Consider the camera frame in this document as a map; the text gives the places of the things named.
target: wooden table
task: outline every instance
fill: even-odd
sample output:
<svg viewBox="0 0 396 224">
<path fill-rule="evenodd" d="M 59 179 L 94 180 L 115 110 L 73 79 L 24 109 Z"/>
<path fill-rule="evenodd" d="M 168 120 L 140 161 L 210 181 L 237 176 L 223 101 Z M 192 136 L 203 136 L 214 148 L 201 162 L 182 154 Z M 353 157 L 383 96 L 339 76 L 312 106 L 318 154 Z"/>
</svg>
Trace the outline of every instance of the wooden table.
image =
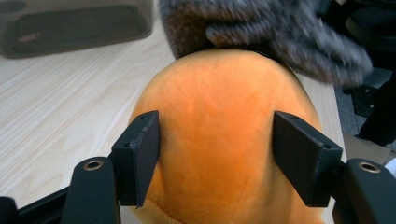
<svg viewBox="0 0 396 224">
<path fill-rule="evenodd" d="M 158 10 L 150 37 L 22 60 L 0 58 L 0 195 L 23 207 L 69 185 L 74 167 L 107 156 L 149 80 L 174 57 Z M 344 147 L 332 86 L 301 77 L 324 127 Z M 137 223 L 122 209 L 124 223 Z M 331 214 L 325 213 L 327 223 Z"/>
</svg>

